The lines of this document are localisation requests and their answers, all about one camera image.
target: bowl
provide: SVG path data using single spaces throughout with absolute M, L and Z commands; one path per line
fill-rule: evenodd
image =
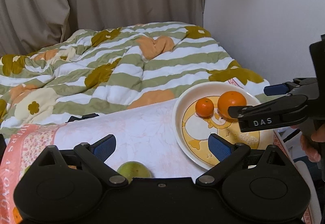
M 226 91 L 241 93 L 246 98 L 247 105 L 260 104 L 257 98 L 238 86 L 222 82 L 206 82 L 187 89 L 173 108 L 173 131 L 177 143 L 193 162 L 207 170 L 219 163 L 208 148 L 207 139 L 211 133 L 217 133 L 233 144 L 243 142 L 252 149 L 265 149 L 269 144 L 273 144 L 273 130 L 241 133 L 237 121 L 219 115 L 217 101 Z M 208 118 L 201 118 L 195 114 L 195 103 L 203 97 L 210 98 L 215 107 L 214 114 Z

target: orange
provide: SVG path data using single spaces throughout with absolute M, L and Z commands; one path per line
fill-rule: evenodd
M 195 104 L 195 112 L 200 117 L 209 117 L 213 114 L 215 107 L 213 105 L 213 102 L 211 99 L 208 99 L 206 97 L 199 99 Z
M 218 99 L 219 113 L 225 118 L 231 119 L 228 114 L 228 108 L 231 106 L 246 106 L 246 98 L 237 91 L 227 91 L 223 93 Z
M 22 221 L 22 217 L 20 216 L 18 209 L 14 207 L 12 213 L 14 214 L 15 223 L 19 224 Z

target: blanket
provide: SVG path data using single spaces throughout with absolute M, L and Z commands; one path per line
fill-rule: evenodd
M 208 81 L 234 83 L 258 98 L 269 85 L 196 25 L 78 30 L 63 43 L 1 58 L 0 133 L 8 138 L 26 123 L 61 124 L 163 102 Z

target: das logo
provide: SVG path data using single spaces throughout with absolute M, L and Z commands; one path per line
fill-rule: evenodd
M 265 124 L 271 124 L 272 120 L 271 118 L 267 118 L 266 122 L 264 120 L 261 120 L 260 122 L 258 122 L 257 120 L 254 120 L 254 126 L 258 126 L 258 125 L 265 125 Z

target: human hand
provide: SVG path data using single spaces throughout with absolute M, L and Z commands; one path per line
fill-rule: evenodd
M 311 139 L 316 142 L 325 142 L 325 124 L 311 135 Z M 304 135 L 300 137 L 300 144 L 311 162 L 319 162 L 321 160 L 321 155 L 309 144 Z

